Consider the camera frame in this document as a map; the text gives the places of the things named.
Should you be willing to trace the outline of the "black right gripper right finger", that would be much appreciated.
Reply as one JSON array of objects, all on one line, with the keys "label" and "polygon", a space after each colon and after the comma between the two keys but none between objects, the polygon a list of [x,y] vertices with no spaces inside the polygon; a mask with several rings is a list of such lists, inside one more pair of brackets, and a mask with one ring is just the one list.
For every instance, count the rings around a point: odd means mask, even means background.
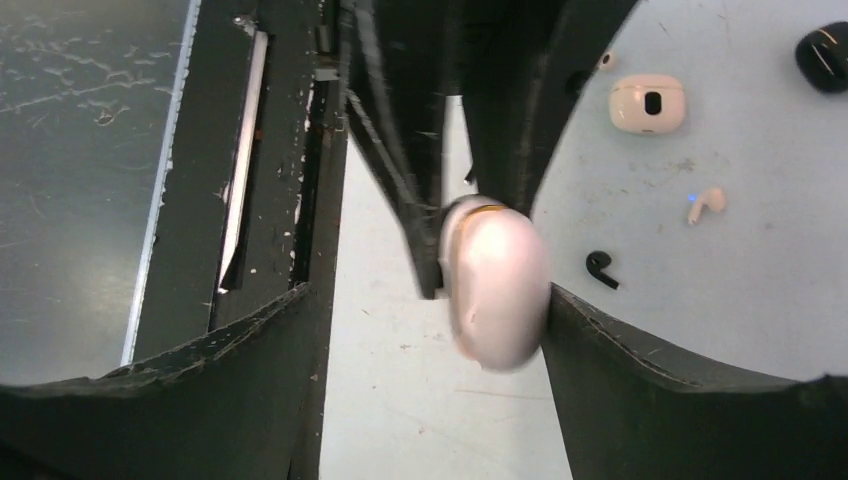
[{"label": "black right gripper right finger", "polygon": [[847,380],[681,348],[554,286],[542,349],[576,479],[843,479]]}]

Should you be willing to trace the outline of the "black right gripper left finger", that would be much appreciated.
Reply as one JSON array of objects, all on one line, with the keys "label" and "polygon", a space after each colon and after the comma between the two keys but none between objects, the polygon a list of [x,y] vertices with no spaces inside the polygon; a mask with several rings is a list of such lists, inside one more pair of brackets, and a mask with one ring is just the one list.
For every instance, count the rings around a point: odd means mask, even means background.
[{"label": "black right gripper left finger", "polygon": [[103,377],[1,390],[5,479],[284,479],[321,300],[302,284]]}]

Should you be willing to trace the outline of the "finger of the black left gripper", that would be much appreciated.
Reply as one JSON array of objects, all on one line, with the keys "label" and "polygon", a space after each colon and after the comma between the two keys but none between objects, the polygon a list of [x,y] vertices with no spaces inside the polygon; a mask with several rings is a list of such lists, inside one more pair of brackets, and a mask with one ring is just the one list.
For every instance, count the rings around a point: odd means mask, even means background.
[{"label": "finger of the black left gripper", "polygon": [[341,4],[347,124],[400,225],[425,299],[442,287],[443,135],[457,32],[455,1]]},{"label": "finger of the black left gripper", "polygon": [[580,98],[636,0],[512,1],[462,87],[478,191],[528,215]]}]

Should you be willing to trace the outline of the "pink earbud charging case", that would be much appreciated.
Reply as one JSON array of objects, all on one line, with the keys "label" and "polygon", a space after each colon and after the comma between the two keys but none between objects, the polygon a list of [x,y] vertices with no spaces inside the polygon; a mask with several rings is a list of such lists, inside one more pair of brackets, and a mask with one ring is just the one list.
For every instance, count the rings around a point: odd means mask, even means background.
[{"label": "pink earbud charging case", "polygon": [[612,124],[621,131],[644,135],[671,133],[686,117],[685,89],[670,75],[628,75],[612,85],[608,109]]}]

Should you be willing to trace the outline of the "white earbud charging case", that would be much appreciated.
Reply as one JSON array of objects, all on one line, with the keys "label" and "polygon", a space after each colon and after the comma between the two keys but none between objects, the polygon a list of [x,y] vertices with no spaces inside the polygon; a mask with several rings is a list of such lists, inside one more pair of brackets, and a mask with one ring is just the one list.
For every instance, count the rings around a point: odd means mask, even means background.
[{"label": "white earbud charging case", "polygon": [[511,372],[538,351],[550,308],[550,261],[532,220],[480,194],[443,217],[439,265],[453,339],[482,369]]}]

